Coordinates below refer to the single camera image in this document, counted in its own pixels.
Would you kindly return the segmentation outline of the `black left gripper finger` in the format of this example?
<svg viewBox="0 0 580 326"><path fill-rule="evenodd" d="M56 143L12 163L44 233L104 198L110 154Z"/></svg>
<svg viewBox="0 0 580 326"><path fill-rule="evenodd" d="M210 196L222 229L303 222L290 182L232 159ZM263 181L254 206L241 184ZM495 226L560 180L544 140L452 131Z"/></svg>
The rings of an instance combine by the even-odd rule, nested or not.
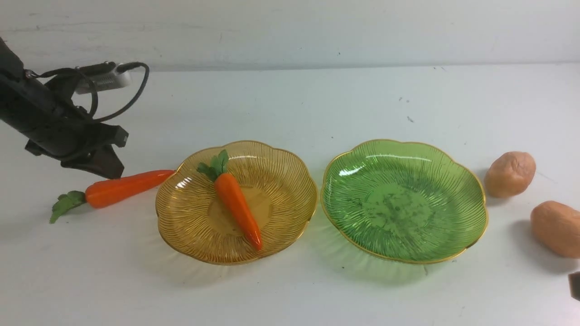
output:
<svg viewBox="0 0 580 326"><path fill-rule="evenodd" d="M104 179L120 179L125 170L112 145L81 151L61 161L61 167L85 171Z"/></svg>

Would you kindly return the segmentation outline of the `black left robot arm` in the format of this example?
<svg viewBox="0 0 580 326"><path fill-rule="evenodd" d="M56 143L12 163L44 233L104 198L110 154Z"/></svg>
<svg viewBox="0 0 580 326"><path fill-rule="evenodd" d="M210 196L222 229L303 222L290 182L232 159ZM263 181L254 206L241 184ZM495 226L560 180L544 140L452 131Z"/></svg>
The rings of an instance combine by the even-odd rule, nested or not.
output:
<svg viewBox="0 0 580 326"><path fill-rule="evenodd" d="M99 100L91 80L113 64L61 68L48 72L50 81L41 83L4 41L0 54L0 117L28 139L25 150L64 168L120 178L124 165L113 146L124 147L128 132L94 118Z"/></svg>

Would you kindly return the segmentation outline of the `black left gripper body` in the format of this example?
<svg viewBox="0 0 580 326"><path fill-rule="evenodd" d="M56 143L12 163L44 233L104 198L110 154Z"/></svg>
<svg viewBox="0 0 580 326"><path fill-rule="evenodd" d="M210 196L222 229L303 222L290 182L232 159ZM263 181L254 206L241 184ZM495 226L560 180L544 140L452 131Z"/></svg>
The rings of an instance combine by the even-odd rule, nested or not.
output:
<svg viewBox="0 0 580 326"><path fill-rule="evenodd" d="M47 83L39 75L24 77L25 150L60 162L91 162L98 155L114 156L113 146L124 147L128 132L95 118L99 97L88 75L51 75ZM80 82L89 87L90 110L74 105L71 97Z"/></svg>

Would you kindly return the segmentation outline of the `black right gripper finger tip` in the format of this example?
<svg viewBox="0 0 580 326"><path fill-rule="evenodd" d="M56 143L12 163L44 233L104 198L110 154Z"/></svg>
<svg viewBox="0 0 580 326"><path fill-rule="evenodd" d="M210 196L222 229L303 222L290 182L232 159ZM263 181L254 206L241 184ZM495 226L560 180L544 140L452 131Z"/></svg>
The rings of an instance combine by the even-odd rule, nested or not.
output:
<svg viewBox="0 0 580 326"><path fill-rule="evenodd" d="M568 285L571 297L576 301L580 301L580 272L574 272L568 275Z"/></svg>

